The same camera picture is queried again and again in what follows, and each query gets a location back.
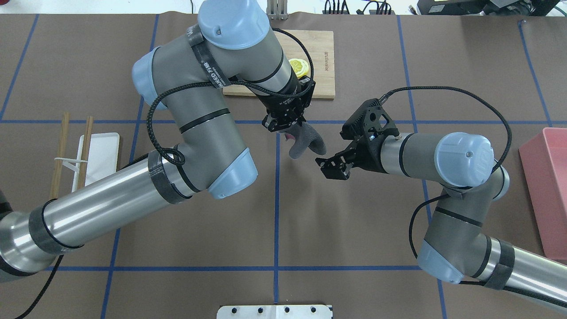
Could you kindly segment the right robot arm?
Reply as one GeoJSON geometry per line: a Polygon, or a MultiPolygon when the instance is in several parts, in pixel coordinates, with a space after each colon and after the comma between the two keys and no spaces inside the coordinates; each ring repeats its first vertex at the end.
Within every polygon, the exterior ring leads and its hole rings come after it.
{"type": "Polygon", "coordinates": [[[344,151],[316,158],[328,179],[346,180],[350,169],[437,182],[440,196],[417,253],[419,267],[441,281],[519,294],[566,311],[566,266],[482,232],[492,202],[510,180],[481,135],[454,132],[373,133],[353,137],[344,151]]]}

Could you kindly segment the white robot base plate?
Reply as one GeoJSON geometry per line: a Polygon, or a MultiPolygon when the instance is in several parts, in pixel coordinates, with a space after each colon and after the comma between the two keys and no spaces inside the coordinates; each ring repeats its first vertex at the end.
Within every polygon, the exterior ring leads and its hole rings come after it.
{"type": "Polygon", "coordinates": [[[217,319],[332,319],[332,306],[300,305],[226,305],[218,309],[217,319]]]}

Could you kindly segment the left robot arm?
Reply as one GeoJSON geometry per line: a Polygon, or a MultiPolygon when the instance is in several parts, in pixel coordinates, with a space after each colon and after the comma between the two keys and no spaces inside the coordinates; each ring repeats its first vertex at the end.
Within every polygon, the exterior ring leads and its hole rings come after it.
{"type": "Polygon", "coordinates": [[[250,89],[266,108],[262,126],[295,140],[291,158],[307,149],[325,154],[323,139],[304,118],[313,77],[296,76],[276,32],[255,0],[205,0],[185,34],[134,63],[154,149],[31,212],[2,204],[1,281],[37,274],[57,257],[200,191],[226,198],[253,184],[258,172],[225,87],[250,89]]]}

